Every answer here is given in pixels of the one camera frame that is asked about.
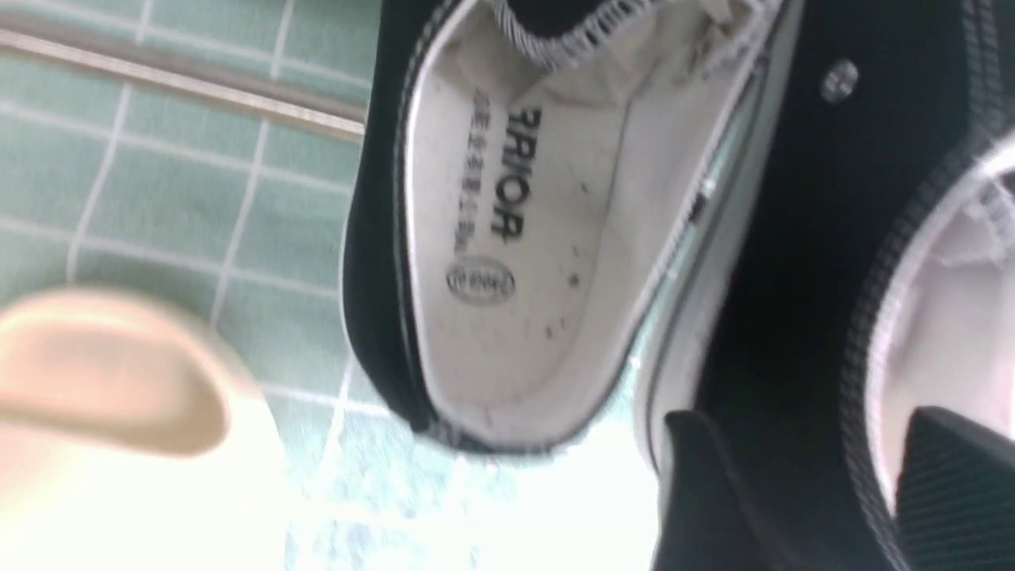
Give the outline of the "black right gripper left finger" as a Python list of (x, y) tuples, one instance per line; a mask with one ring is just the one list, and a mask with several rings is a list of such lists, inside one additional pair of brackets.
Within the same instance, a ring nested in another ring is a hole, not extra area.
[(667, 413), (653, 570), (791, 570), (710, 420)]

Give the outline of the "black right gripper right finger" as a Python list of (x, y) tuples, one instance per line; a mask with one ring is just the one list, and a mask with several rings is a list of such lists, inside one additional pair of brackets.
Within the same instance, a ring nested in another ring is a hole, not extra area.
[(1013, 441), (945, 408), (917, 408), (896, 524), (913, 570), (1012, 570)]

